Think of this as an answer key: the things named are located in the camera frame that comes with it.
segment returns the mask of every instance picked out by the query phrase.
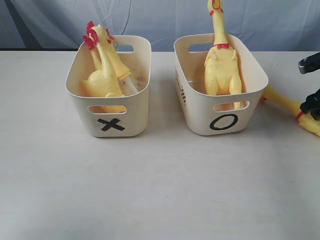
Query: white fabric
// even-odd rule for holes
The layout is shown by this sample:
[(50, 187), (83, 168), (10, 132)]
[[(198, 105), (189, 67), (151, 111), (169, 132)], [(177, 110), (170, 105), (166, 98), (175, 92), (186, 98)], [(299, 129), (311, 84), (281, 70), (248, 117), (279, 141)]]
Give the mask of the white fabric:
[[(207, 0), (12, 0), (12, 3), (44, 48), (77, 48), (91, 20), (108, 27), (113, 35), (145, 37), (152, 43), (153, 51), (172, 51), (179, 37), (213, 32)], [(320, 50), (319, 0), (223, 0), (223, 3), (226, 31), (239, 37), (251, 51)], [(3, 24), (0, 28), (1, 32), (8, 31)]]

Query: basket handle hole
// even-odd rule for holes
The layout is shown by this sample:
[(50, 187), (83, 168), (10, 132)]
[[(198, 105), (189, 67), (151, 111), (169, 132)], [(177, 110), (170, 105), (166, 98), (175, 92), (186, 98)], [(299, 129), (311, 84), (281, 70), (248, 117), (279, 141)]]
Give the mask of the basket handle hole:
[(108, 105), (108, 106), (89, 106), (89, 111), (93, 114), (125, 114), (127, 108), (122, 105)]
[(134, 47), (129, 44), (115, 44), (114, 47), (117, 52), (125, 52), (127, 54), (132, 54), (134, 52)]
[(191, 44), (188, 48), (189, 53), (192, 52), (208, 52), (213, 46), (212, 42)]
[[(236, 111), (244, 110), (248, 108), (250, 105), (249, 101), (241, 101), (240, 102), (240, 108), (236, 109)], [(234, 102), (228, 102), (228, 103), (221, 103), (217, 104), (213, 107), (213, 111), (217, 113), (223, 113), (223, 112), (230, 112), (235, 110), (235, 104)]]

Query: white table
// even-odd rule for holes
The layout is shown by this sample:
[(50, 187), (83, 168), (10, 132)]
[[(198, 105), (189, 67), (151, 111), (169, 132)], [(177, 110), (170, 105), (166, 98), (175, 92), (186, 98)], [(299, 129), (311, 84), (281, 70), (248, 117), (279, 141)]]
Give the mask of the white table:
[[(319, 240), (320, 139), (284, 108), (248, 127), (191, 132), (174, 54), (154, 52), (148, 128), (88, 135), (65, 90), (75, 52), (0, 52), (1, 240)], [(254, 52), (276, 90), (304, 101), (313, 52)]]

